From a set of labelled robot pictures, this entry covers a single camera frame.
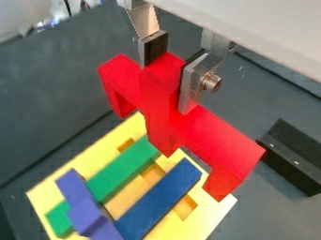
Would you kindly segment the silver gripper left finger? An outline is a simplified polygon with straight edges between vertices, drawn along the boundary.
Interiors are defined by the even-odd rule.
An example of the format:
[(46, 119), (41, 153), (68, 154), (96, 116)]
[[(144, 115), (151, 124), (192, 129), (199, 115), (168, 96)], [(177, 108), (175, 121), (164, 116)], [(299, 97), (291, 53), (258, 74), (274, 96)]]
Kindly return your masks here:
[(167, 52), (168, 33), (159, 27), (152, 4), (144, 0), (116, 0), (116, 4), (124, 9), (137, 44), (138, 65), (143, 68)]

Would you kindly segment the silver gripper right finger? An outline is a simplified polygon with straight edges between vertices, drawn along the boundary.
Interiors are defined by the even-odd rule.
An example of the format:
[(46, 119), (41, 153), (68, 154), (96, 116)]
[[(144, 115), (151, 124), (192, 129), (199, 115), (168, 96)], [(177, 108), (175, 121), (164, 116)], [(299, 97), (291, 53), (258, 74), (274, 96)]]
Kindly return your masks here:
[(204, 91), (215, 92), (221, 84), (216, 69), (227, 56), (235, 51), (236, 44), (208, 29), (200, 36), (201, 50), (181, 66), (177, 111), (187, 114), (200, 103)]

